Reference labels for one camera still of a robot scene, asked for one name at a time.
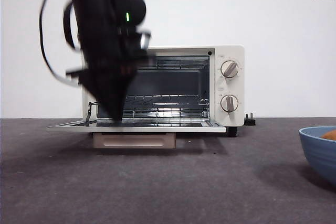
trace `oven knob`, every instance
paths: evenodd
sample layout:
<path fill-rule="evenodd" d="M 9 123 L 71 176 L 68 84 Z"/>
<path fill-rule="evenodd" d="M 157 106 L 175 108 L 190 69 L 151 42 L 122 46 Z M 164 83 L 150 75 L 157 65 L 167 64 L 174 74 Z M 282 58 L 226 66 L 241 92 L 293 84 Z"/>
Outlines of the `oven knob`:
<path fill-rule="evenodd" d="M 227 95 L 222 98 L 220 105 L 226 112 L 234 112 L 238 108 L 238 100 L 233 95 Z"/>
<path fill-rule="evenodd" d="M 222 75 L 226 78 L 232 78 L 238 74 L 238 64 L 232 60 L 223 63 L 221 69 Z"/>

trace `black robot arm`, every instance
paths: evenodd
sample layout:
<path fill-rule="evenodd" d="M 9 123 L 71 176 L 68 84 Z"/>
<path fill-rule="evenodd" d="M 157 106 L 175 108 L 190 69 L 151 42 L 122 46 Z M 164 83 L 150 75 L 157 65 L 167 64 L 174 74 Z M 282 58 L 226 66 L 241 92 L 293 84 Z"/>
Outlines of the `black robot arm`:
<path fill-rule="evenodd" d="M 77 77 L 114 120 L 121 120 L 137 65 L 149 58 L 146 49 L 150 34 L 137 32 L 137 25 L 145 18 L 145 2 L 71 0 L 64 11 L 64 31 L 67 43 L 75 49 L 70 29 L 72 8 L 87 68 L 67 74 Z"/>

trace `gray carpet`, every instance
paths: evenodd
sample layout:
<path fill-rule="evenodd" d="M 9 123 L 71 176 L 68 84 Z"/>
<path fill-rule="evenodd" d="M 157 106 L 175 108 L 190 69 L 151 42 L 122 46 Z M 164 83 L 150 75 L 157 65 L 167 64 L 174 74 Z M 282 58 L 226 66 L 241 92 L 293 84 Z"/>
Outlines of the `gray carpet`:
<path fill-rule="evenodd" d="M 239 137 L 178 134 L 176 150 L 93 150 L 71 120 L 1 120 L 1 223 L 335 223 L 336 189 L 298 129 L 335 118 L 258 119 Z"/>

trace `black cable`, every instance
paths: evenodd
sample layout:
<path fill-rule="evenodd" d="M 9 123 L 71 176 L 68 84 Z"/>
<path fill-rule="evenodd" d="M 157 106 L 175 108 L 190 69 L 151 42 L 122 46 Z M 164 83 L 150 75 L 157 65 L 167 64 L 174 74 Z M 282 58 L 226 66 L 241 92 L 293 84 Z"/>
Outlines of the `black cable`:
<path fill-rule="evenodd" d="M 44 43 L 43 43 L 43 26 L 42 26 L 42 17 L 43 17 L 43 11 L 44 11 L 44 8 L 45 8 L 45 5 L 46 5 L 46 2 L 47 0 L 43 0 L 42 2 L 42 7 L 41 7 L 41 11 L 40 11 L 40 16 L 39 16 L 39 28 L 40 28 L 40 44 L 41 44 L 41 51 L 42 51 L 42 56 L 43 56 L 43 59 L 48 67 L 48 69 L 50 70 L 51 74 L 57 79 L 59 80 L 60 82 L 62 83 L 65 83 L 67 85 L 70 85 L 70 86 L 73 86 L 73 87 L 78 87 L 78 83 L 76 82 L 73 82 L 73 81 L 70 81 L 68 80 L 67 78 L 64 78 L 62 76 L 59 76 L 58 74 L 56 74 L 56 72 L 54 72 L 54 70 L 51 68 L 48 60 L 47 60 L 47 57 L 46 57 L 46 53 L 44 51 Z"/>

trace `white toaster oven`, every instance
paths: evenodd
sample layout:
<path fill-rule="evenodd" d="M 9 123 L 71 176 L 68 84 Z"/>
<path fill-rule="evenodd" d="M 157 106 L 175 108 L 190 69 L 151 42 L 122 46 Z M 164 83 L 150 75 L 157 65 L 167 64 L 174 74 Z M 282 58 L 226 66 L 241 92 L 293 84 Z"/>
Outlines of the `white toaster oven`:
<path fill-rule="evenodd" d="M 123 119 L 114 122 L 83 91 L 83 119 L 53 132 L 213 132 L 235 136 L 244 124 L 242 46 L 153 47 L 156 59 L 141 67 L 128 88 Z"/>

